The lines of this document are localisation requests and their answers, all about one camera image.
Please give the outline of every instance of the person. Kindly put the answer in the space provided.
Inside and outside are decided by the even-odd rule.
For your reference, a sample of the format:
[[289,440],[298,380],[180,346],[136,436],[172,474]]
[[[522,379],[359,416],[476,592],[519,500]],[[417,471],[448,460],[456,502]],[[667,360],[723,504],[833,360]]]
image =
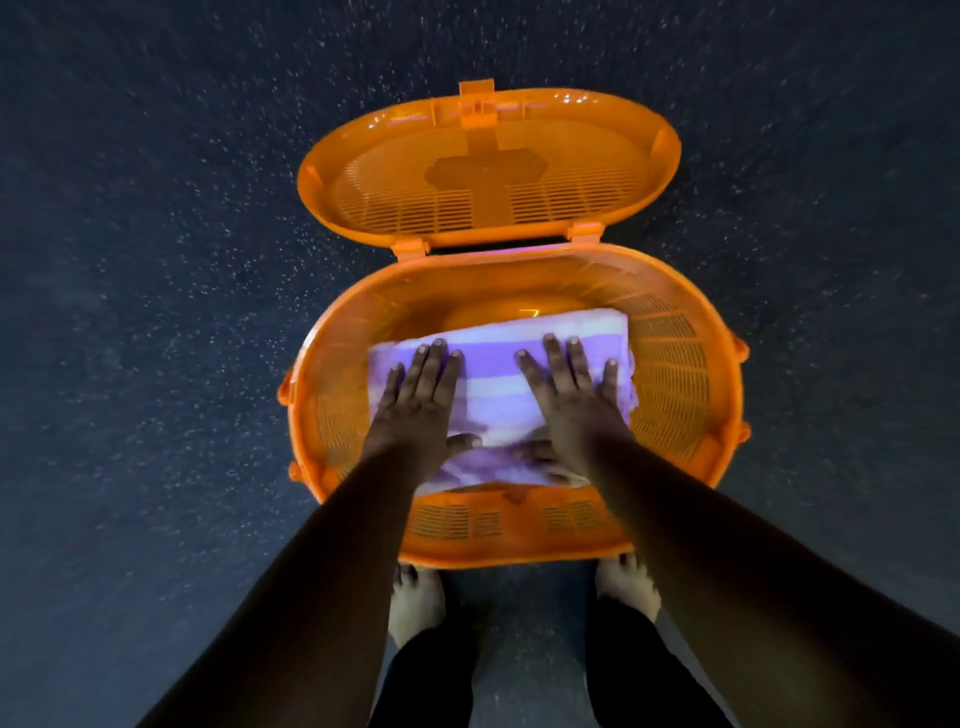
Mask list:
[[[543,345],[548,369],[517,354],[549,435],[528,454],[587,478],[636,548],[598,567],[600,725],[728,724],[660,642],[660,595],[747,728],[960,725],[955,636],[641,447],[612,404],[615,361],[595,387],[579,341]],[[438,340],[392,371],[356,468],[141,726],[468,724],[471,656],[439,577],[396,575],[415,489],[476,444],[446,436],[462,364]],[[388,626],[400,650],[371,714]],[[432,698],[414,716],[413,691]]]

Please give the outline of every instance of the forearm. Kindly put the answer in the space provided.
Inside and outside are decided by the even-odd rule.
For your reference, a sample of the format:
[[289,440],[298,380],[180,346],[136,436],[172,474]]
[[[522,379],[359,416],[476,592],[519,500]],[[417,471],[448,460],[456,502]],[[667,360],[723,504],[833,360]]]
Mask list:
[[403,451],[358,465],[143,725],[365,725],[418,484]]
[[[640,446],[599,444],[589,476],[744,726],[917,715],[904,678],[891,674],[909,650],[923,653],[904,636],[951,635]],[[956,664],[948,648],[941,667]]]

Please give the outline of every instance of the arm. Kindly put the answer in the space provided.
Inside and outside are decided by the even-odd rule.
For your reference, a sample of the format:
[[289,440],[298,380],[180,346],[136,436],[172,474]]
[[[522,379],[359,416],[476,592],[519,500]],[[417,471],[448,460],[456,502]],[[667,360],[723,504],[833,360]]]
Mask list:
[[544,346],[549,374],[518,362],[557,456],[620,519],[744,726],[960,725],[960,641],[642,448],[615,362],[594,389],[578,342],[569,364]]
[[391,372],[360,463],[141,728],[367,724],[414,491],[473,445],[446,439],[462,357],[444,354]]

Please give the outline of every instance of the person's left arm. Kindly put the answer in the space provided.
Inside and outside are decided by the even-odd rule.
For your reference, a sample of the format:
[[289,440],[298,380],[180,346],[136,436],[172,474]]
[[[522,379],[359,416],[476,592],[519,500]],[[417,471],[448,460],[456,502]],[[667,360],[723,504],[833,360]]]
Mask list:
[[446,437],[462,355],[445,354],[391,372],[357,467],[141,728],[367,724],[414,491],[475,443]]

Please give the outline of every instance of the folded towel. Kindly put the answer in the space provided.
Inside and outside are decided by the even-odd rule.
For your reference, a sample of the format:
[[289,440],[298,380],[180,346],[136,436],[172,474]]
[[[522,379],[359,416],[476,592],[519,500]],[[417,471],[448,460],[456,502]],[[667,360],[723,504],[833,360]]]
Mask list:
[[546,366],[541,340],[547,333],[556,334],[561,341],[574,335],[580,337],[594,382],[603,376],[607,359],[619,362],[616,405],[627,422],[637,405],[632,382],[634,358],[627,337],[627,317],[610,308],[461,328],[421,339],[377,344],[370,349],[367,391],[371,418],[383,396],[387,374],[398,362],[409,367],[420,344],[443,338],[450,351],[459,349],[464,353],[464,370],[457,382],[449,434],[472,432],[483,439],[483,447],[448,460],[435,477],[420,486],[417,495],[490,481],[554,484],[555,478],[546,468],[517,462],[509,453],[510,446],[530,439],[544,425],[514,354],[525,349]]

